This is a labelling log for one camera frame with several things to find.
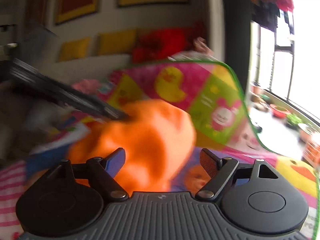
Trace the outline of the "hanging clothes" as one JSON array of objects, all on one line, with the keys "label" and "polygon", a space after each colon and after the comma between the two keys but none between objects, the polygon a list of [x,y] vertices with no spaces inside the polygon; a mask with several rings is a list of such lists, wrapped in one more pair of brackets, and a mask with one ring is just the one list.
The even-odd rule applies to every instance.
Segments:
[{"label": "hanging clothes", "polygon": [[250,0],[252,3],[252,21],[261,27],[275,32],[280,11],[293,12],[293,0]]}]

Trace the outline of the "colourful cartoon play mat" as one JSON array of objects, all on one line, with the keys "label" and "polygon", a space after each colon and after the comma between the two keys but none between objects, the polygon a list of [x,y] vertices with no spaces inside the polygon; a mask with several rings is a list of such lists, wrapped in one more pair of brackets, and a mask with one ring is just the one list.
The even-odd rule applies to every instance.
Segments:
[{"label": "colourful cartoon play mat", "polygon": [[[248,115],[235,73],[210,60],[177,60],[116,70],[96,94],[123,111],[159,99],[187,112],[196,141],[166,192],[135,191],[104,201],[84,163],[67,159],[96,123],[71,107],[49,141],[1,170],[1,239],[318,239],[317,170],[268,149]],[[239,166],[217,201],[195,194],[210,180],[207,148]]]}]

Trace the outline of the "yellow cushion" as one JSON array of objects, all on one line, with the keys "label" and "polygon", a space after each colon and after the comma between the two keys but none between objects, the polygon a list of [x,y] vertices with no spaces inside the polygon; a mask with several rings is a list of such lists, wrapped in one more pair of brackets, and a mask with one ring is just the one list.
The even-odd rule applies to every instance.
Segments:
[{"label": "yellow cushion", "polygon": [[64,42],[61,45],[58,62],[81,59],[87,56],[90,37]]},{"label": "yellow cushion", "polygon": [[136,45],[137,29],[100,33],[98,52],[100,55],[131,54]]}]

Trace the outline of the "yellow cushion left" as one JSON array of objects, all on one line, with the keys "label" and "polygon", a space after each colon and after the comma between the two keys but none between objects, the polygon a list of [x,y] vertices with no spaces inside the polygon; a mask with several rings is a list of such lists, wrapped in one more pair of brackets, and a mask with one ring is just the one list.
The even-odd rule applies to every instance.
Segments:
[{"label": "yellow cushion left", "polygon": [[64,42],[61,45],[58,62],[81,59],[87,56],[90,37]]}]

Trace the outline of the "red blanket pile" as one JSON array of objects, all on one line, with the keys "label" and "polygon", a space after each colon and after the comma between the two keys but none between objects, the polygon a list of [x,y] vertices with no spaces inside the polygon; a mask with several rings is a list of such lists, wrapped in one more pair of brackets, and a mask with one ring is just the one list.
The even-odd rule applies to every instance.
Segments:
[{"label": "red blanket pile", "polygon": [[182,51],[195,49],[195,40],[206,37],[207,28],[202,21],[189,27],[147,30],[137,38],[131,51],[131,61],[140,64],[164,60]]}]

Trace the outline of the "yellow cushion middle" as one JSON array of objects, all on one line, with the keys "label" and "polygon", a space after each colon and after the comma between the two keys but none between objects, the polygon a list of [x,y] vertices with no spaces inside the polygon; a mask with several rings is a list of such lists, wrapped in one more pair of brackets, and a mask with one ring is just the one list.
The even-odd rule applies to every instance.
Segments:
[{"label": "yellow cushion middle", "polygon": [[136,45],[137,29],[100,33],[98,52],[100,55],[131,54]]}]

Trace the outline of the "pink garment on sofa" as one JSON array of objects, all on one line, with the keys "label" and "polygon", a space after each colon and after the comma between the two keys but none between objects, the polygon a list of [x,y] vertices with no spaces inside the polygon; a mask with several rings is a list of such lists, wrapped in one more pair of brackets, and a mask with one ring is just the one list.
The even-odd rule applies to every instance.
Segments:
[{"label": "pink garment on sofa", "polygon": [[82,79],[72,84],[71,87],[84,94],[92,95],[97,93],[98,89],[101,87],[101,83],[96,79]]}]

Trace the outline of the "red plant pot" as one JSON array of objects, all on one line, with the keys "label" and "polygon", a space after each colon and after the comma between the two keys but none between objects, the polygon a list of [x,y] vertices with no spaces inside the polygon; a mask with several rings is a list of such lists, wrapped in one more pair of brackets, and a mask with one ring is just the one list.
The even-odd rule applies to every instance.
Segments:
[{"label": "red plant pot", "polygon": [[272,116],[279,118],[279,119],[285,119],[287,115],[290,114],[290,112],[281,106],[270,104]]}]

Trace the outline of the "white sofa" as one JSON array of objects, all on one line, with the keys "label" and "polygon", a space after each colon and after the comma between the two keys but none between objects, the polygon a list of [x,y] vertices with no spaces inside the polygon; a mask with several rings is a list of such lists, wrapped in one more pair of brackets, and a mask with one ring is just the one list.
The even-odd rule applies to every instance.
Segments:
[{"label": "white sofa", "polygon": [[114,54],[91,56],[71,61],[63,61],[42,67],[40,72],[57,81],[73,84],[82,79],[104,80],[114,70],[128,67],[131,55]]}]

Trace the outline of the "orange pumpkin costume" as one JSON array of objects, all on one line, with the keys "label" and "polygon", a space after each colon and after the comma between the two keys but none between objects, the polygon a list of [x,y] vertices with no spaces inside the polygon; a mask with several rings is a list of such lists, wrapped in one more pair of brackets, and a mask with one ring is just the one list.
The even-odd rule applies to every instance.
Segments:
[{"label": "orange pumpkin costume", "polygon": [[195,146],[190,115],[159,99],[131,102],[123,111],[128,119],[96,123],[71,146],[67,159],[79,164],[123,148],[125,164],[114,179],[128,194],[169,191]]}]

